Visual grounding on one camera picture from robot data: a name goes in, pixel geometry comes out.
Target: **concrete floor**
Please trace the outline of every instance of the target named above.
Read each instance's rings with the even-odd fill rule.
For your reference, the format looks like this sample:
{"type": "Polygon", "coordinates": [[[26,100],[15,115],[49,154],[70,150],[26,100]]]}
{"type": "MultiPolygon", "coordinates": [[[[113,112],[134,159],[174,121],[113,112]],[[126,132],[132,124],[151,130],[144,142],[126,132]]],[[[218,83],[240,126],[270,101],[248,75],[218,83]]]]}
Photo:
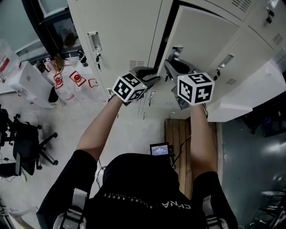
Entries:
{"type": "MultiPolygon", "coordinates": [[[[37,125],[37,117],[34,114],[24,114],[27,101],[17,94],[1,95],[0,104],[6,109],[9,117],[13,120],[16,113],[21,114],[22,121],[29,121],[37,125]]],[[[65,106],[56,109],[39,109],[33,105],[27,105],[26,112],[36,112],[42,130],[39,138],[44,139],[53,132],[59,136],[47,144],[47,154],[59,161],[57,166],[47,164],[43,160],[43,169],[36,170],[33,176],[27,175],[27,182],[20,177],[15,177],[11,182],[0,181],[0,197],[2,203],[8,208],[24,211],[32,206],[40,206],[43,198],[53,185],[58,175],[73,154],[78,140],[104,107],[104,103],[84,103],[77,106],[65,106]]],[[[132,119],[119,116],[115,120],[110,136],[101,155],[102,166],[116,156],[123,153],[150,153],[150,144],[164,141],[164,122],[158,119],[132,119]]],[[[13,147],[5,144],[1,148],[3,157],[14,161],[12,156],[13,147]]],[[[98,185],[94,182],[91,196],[98,191],[98,185]]],[[[39,228],[35,215],[29,214],[24,217],[34,228],[39,228]]]]}
{"type": "Polygon", "coordinates": [[[249,228],[263,201],[263,191],[286,186],[286,133],[263,137],[262,127],[255,135],[241,119],[222,124],[223,191],[238,220],[249,228]]]}

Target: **office chair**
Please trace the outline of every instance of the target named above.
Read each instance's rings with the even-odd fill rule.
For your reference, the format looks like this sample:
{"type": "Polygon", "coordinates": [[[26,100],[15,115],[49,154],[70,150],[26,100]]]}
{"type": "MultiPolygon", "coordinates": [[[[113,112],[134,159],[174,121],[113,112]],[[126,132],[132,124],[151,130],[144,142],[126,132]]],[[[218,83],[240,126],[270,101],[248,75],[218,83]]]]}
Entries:
{"type": "Polygon", "coordinates": [[[41,170],[42,166],[39,165],[39,158],[40,155],[43,156],[49,163],[52,165],[57,165],[58,161],[52,161],[43,151],[46,150],[44,147],[47,142],[49,142],[52,138],[56,138],[58,136],[57,133],[53,133],[47,139],[45,139],[42,143],[39,143],[38,139],[38,129],[41,129],[41,126],[33,126],[30,125],[29,122],[21,123],[18,118],[20,115],[17,114],[14,117],[14,122],[12,122],[8,118],[8,113],[6,110],[1,109],[0,106],[0,113],[4,115],[5,119],[0,119],[1,128],[0,132],[2,133],[1,142],[5,141],[14,141],[13,146],[13,156],[16,159],[16,163],[12,166],[15,166],[15,175],[21,175],[21,168],[23,168],[28,174],[33,175],[36,169],[41,170]],[[10,137],[7,137],[7,134],[4,133],[4,130],[7,130],[9,126],[10,137]]]}

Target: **black and white fiducial marker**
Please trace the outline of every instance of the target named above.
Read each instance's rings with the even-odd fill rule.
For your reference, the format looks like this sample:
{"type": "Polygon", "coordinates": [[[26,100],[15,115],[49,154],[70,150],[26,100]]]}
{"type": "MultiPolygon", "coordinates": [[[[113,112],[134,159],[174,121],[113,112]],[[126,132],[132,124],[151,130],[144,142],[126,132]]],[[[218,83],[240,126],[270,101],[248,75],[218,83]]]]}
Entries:
{"type": "Polygon", "coordinates": [[[117,78],[112,91],[124,102],[130,102],[139,99],[146,89],[147,87],[145,84],[130,72],[126,72],[123,76],[117,78]]]}
{"type": "Polygon", "coordinates": [[[178,76],[177,95],[190,105],[210,102],[215,82],[203,72],[178,76]]]}

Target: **digital display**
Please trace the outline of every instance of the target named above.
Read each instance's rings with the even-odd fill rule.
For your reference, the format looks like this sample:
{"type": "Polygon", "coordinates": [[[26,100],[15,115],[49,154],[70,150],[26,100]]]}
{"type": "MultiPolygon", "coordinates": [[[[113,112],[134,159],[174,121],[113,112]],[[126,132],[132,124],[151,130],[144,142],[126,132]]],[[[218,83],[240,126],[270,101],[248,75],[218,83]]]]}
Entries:
{"type": "Polygon", "coordinates": [[[152,155],[154,156],[168,155],[168,146],[167,145],[152,146],[151,151],[152,155]]]}

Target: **vent grille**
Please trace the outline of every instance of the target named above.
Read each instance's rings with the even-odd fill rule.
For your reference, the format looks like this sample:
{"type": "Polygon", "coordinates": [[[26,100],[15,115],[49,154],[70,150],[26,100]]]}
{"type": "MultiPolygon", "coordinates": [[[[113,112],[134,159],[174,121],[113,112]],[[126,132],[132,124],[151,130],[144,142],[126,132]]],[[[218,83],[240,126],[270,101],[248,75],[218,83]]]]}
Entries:
{"type": "Polygon", "coordinates": [[[130,60],[129,61],[129,68],[133,69],[135,67],[144,67],[145,62],[144,61],[136,61],[136,60],[130,60]]]}
{"type": "Polygon", "coordinates": [[[235,84],[237,82],[237,80],[235,80],[235,79],[229,79],[227,82],[226,82],[226,84],[228,84],[228,85],[233,85],[233,84],[235,84]]]}
{"type": "Polygon", "coordinates": [[[237,8],[239,8],[241,11],[246,12],[252,3],[252,0],[232,0],[231,3],[237,8]]]}
{"type": "Polygon", "coordinates": [[[283,37],[280,35],[280,33],[277,33],[276,36],[273,38],[273,41],[276,45],[279,45],[283,41],[283,37]]]}

